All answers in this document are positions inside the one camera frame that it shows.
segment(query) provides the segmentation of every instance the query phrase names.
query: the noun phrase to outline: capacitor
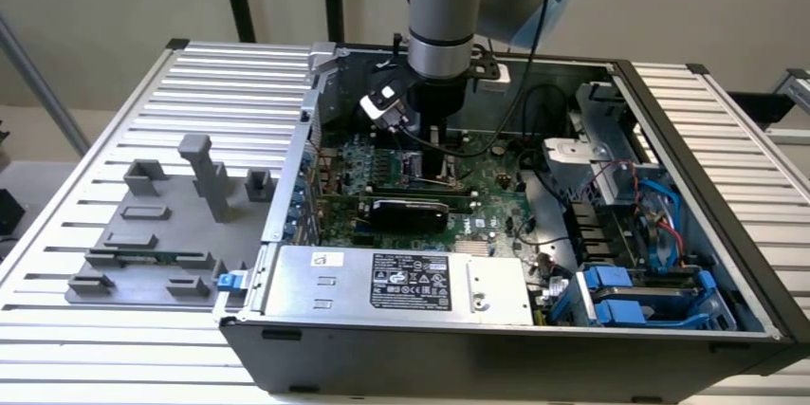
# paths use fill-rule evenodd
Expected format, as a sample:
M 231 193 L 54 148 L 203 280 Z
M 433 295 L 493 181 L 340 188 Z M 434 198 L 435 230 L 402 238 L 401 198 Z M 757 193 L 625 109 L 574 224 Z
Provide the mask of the capacitor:
M 493 146 L 493 148 L 490 149 L 490 154 L 493 154 L 493 156 L 505 156 L 506 155 L 506 148 L 503 146 Z

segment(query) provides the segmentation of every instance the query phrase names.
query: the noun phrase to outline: workstation table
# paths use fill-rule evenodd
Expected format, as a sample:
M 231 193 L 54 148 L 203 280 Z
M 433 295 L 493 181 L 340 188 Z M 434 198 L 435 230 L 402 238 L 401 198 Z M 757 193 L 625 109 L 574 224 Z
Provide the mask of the workstation table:
M 192 42 L 166 49 L 111 125 L 0 264 L 0 403 L 356 403 L 356 398 L 270 396 L 251 380 L 207 309 L 70 304 L 67 279 L 83 266 L 127 186 L 136 158 L 191 175 L 176 153 L 186 133 L 208 133 L 211 156 L 240 175 L 270 168 L 283 149 L 284 108 L 300 104 L 308 47 Z M 264 75 L 250 83 L 246 72 Z M 810 315 L 810 270 L 792 291 Z M 462 400 L 367 397 L 366 403 Z M 731 377 L 683 403 L 810 403 L 810 360 L 770 377 Z

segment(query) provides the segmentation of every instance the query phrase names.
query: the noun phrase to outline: warning label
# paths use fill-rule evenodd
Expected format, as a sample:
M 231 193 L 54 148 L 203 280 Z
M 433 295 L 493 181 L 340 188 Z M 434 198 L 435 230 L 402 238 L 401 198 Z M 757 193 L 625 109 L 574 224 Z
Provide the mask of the warning label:
M 447 257 L 375 253 L 371 305 L 402 310 L 453 310 Z

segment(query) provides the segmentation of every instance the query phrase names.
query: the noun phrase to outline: blue cable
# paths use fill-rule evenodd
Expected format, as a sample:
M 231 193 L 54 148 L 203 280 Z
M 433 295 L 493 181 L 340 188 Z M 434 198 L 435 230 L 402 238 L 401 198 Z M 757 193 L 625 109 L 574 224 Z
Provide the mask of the blue cable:
M 661 185 L 658 182 L 655 182 L 654 180 L 649 180 L 649 179 L 642 179 L 638 181 L 639 185 L 645 185 L 647 187 L 650 187 L 654 191 L 665 194 L 666 196 L 669 196 L 673 199 L 673 205 L 675 207 L 675 214 L 673 215 L 673 229 L 677 232 L 681 232 L 681 196 L 673 192 L 670 189 L 667 189 L 663 185 Z M 678 257 L 678 247 L 677 247 L 677 242 L 675 245 L 673 246 L 673 252 L 670 253 L 670 257 L 667 258 L 667 266 L 671 267 L 675 265 L 675 259 Z

